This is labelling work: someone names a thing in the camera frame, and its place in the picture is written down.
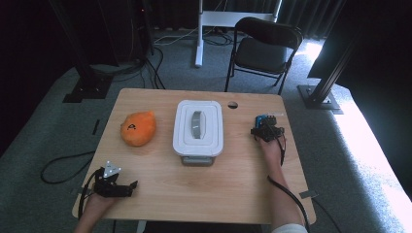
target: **black folding chair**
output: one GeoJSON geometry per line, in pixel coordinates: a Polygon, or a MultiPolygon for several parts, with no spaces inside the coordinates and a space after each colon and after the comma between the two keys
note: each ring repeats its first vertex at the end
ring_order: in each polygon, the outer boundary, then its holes
{"type": "Polygon", "coordinates": [[[280,95],[292,59],[302,41],[303,36],[297,27],[255,17],[240,19],[234,28],[233,50],[224,92],[227,92],[234,71],[238,70],[275,79],[274,86],[281,81],[278,91],[280,95]],[[239,32],[245,33],[248,37],[243,38],[237,45],[239,32]]]}

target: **stand base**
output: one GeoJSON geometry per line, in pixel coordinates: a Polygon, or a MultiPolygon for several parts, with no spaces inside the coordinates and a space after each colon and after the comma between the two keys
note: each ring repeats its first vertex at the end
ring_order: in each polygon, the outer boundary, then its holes
{"type": "Polygon", "coordinates": [[[196,61],[194,63],[194,65],[197,68],[202,67],[202,63],[203,63],[203,40],[198,42],[198,46],[197,46],[197,50],[196,50],[196,61]]]}
{"type": "Polygon", "coordinates": [[[310,95],[315,90],[315,85],[298,85],[297,89],[300,92],[300,95],[305,103],[306,108],[308,109],[317,109],[317,110],[332,110],[336,115],[343,115],[343,111],[340,109],[340,106],[337,104],[332,93],[330,93],[327,98],[321,104],[314,103],[310,100],[310,95]]]}
{"type": "Polygon", "coordinates": [[[84,89],[82,79],[79,79],[71,94],[66,94],[63,103],[81,103],[83,99],[105,99],[110,85],[112,76],[97,75],[99,83],[93,89],[84,89]]]}

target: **container lid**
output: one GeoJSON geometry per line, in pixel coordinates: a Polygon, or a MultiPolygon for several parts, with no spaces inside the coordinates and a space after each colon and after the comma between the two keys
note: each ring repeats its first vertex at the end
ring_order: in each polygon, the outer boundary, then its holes
{"type": "Polygon", "coordinates": [[[180,102],[176,112],[173,149],[180,156],[219,155],[223,150],[221,105],[216,101],[180,102]]]}

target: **cable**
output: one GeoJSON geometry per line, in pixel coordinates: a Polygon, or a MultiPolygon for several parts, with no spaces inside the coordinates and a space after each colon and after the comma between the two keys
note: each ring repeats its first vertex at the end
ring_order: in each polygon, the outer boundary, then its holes
{"type": "Polygon", "coordinates": [[[127,9],[129,10],[129,15],[130,15],[130,25],[131,25],[131,47],[130,47],[130,53],[128,56],[128,60],[130,60],[131,54],[133,53],[134,50],[134,25],[133,25],[133,12],[130,8],[130,1],[127,0],[127,9]]]}
{"type": "Polygon", "coordinates": [[[154,65],[152,64],[152,62],[151,62],[149,59],[147,60],[147,61],[148,61],[147,63],[148,63],[148,64],[152,67],[152,69],[154,70],[154,84],[152,83],[152,86],[155,85],[155,87],[156,87],[157,89],[159,89],[159,87],[158,87],[158,85],[157,85],[157,81],[159,81],[161,87],[162,87],[163,89],[166,89],[166,87],[164,86],[163,82],[161,81],[160,75],[158,74],[158,69],[160,68],[161,63],[163,62],[164,54],[163,54],[163,51],[161,51],[161,49],[159,49],[159,48],[155,48],[155,49],[160,52],[160,61],[158,62],[157,67],[155,68],[154,65]]]}
{"type": "Polygon", "coordinates": [[[85,200],[86,200],[86,193],[87,193],[87,190],[88,190],[88,185],[90,184],[91,179],[94,178],[94,175],[95,175],[95,174],[96,174],[96,171],[94,171],[93,174],[91,174],[91,176],[88,178],[88,180],[87,180],[87,182],[86,182],[86,184],[85,184],[85,187],[84,187],[83,190],[82,190],[82,195],[81,195],[80,200],[79,200],[78,220],[80,220],[80,218],[81,218],[82,215],[83,215],[83,205],[84,205],[85,200]]]}
{"type": "Polygon", "coordinates": [[[102,71],[94,67],[92,67],[92,69],[96,74],[109,75],[109,76],[134,74],[137,71],[140,71],[143,65],[137,60],[134,60],[133,62],[134,64],[130,67],[126,67],[124,69],[120,69],[120,70],[112,71],[112,72],[102,71]]]}
{"type": "Polygon", "coordinates": [[[316,200],[315,197],[312,197],[312,200],[325,212],[325,214],[327,215],[327,217],[329,217],[329,219],[331,220],[331,222],[333,223],[333,225],[335,226],[336,230],[341,233],[342,231],[340,230],[339,226],[337,225],[337,222],[333,219],[333,217],[330,215],[330,213],[325,209],[325,207],[323,207],[321,205],[321,203],[318,202],[318,200],[316,200]]]}
{"type": "Polygon", "coordinates": [[[142,78],[143,88],[146,88],[146,82],[145,82],[145,77],[143,77],[143,72],[140,72],[140,78],[142,78]]]}
{"type": "Polygon", "coordinates": [[[283,185],[273,181],[270,176],[267,176],[267,179],[276,187],[278,187],[279,189],[281,189],[282,191],[284,191],[286,194],[288,194],[290,196],[291,199],[293,199],[293,201],[297,204],[297,206],[299,207],[299,209],[302,211],[303,214],[303,218],[305,220],[305,228],[306,231],[309,233],[310,232],[310,225],[309,225],[309,218],[308,215],[306,214],[305,208],[303,207],[302,203],[299,201],[299,199],[296,198],[296,196],[293,195],[293,193],[291,193],[287,188],[285,188],[283,185]]]}
{"type": "MultiPolygon", "coordinates": [[[[277,135],[276,132],[273,130],[272,126],[276,128],[274,125],[270,125],[266,120],[264,121],[264,124],[272,131],[273,135],[277,135]]],[[[285,160],[285,153],[286,153],[286,137],[285,134],[282,132],[281,137],[284,140],[284,145],[282,146],[281,141],[279,141],[279,137],[275,137],[276,141],[278,142],[279,148],[281,149],[281,166],[283,165],[283,162],[285,160]]]]}
{"type": "Polygon", "coordinates": [[[224,38],[224,42],[223,42],[223,43],[218,43],[218,42],[215,42],[215,41],[212,41],[212,40],[208,40],[208,39],[205,39],[205,38],[203,38],[203,41],[204,41],[206,44],[212,45],[212,46],[229,46],[229,45],[232,45],[232,44],[233,44],[233,39],[232,39],[230,36],[225,35],[225,34],[223,34],[223,33],[218,33],[217,36],[224,38]]]}
{"type": "Polygon", "coordinates": [[[126,82],[126,81],[129,81],[129,80],[132,80],[132,79],[136,78],[139,74],[136,74],[136,75],[131,76],[131,77],[127,77],[127,78],[125,78],[125,79],[123,79],[123,80],[113,80],[112,83],[126,82]]]}
{"type": "Polygon", "coordinates": [[[146,67],[147,67],[148,72],[149,72],[149,81],[150,81],[151,84],[152,84],[152,88],[155,88],[154,81],[152,80],[152,71],[151,71],[151,69],[149,68],[149,66],[146,66],[146,67]]]}
{"type": "Polygon", "coordinates": [[[116,232],[116,220],[113,220],[112,232],[116,232]]]}
{"type": "Polygon", "coordinates": [[[161,37],[161,38],[159,38],[159,39],[157,39],[157,40],[154,41],[154,45],[155,45],[155,46],[170,46],[170,45],[172,45],[172,44],[174,44],[174,43],[176,43],[176,42],[178,42],[178,41],[186,38],[186,37],[189,36],[191,33],[193,33],[194,31],[196,31],[197,28],[198,28],[198,27],[194,28],[194,29],[191,30],[188,34],[183,35],[183,36],[164,36],[164,37],[161,37]],[[158,41],[161,41],[161,40],[166,39],[166,38],[177,38],[177,39],[174,40],[174,41],[172,41],[172,42],[170,42],[170,43],[157,44],[158,41]]]}
{"type": "Polygon", "coordinates": [[[79,169],[79,171],[77,171],[77,172],[74,173],[72,176],[70,176],[70,177],[68,177],[68,178],[66,178],[66,179],[64,179],[64,180],[61,180],[61,181],[57,181],[57,182],[48,181],[48,180],[45,178],[45,172],[46,172],[46,170],[49,168],[50,165],[52,165],[54,162],[57,162],[58,160],[69,159],[69,158],[74,158],[74,157],[80,157],[80,156],[84,156],[84,155],[87,155],[87,154],[90,154],[90,153],[94,153],[94,152],[95,152],[95,150],[94,150],[94,151],[85,152],[85,153],[75,154],[75,155],[62,156],[62,157],[58,157],[58,158],[53,159],[53,160],[49,161],[49,162],[43,167],[43,169],[42,169],[42,171],[41,171],[41,173],[40,173],[40,179],[41,179],[44,183],[48,183],[48,184],[58,184],[58,183],[68,182],[68,181],[72,180],[74,177],[76,177],[79,173],[81,173],[81,172],[84,170],[84,168],[91,162],[91,159],[93,159],[93,158],[91,158],[85,165],[83,165],[83,166],[79,169]]]}

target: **chair backrest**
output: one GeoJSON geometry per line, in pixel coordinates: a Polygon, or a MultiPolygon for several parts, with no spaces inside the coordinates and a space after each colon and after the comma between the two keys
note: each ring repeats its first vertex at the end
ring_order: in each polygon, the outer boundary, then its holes
{"type": "Polygon", "coordinates": [[[235,33],[242,31],[266,44],[297,50],[303,41],[299,28],[256,17],[243,17],[235,25],[235,33]]]}

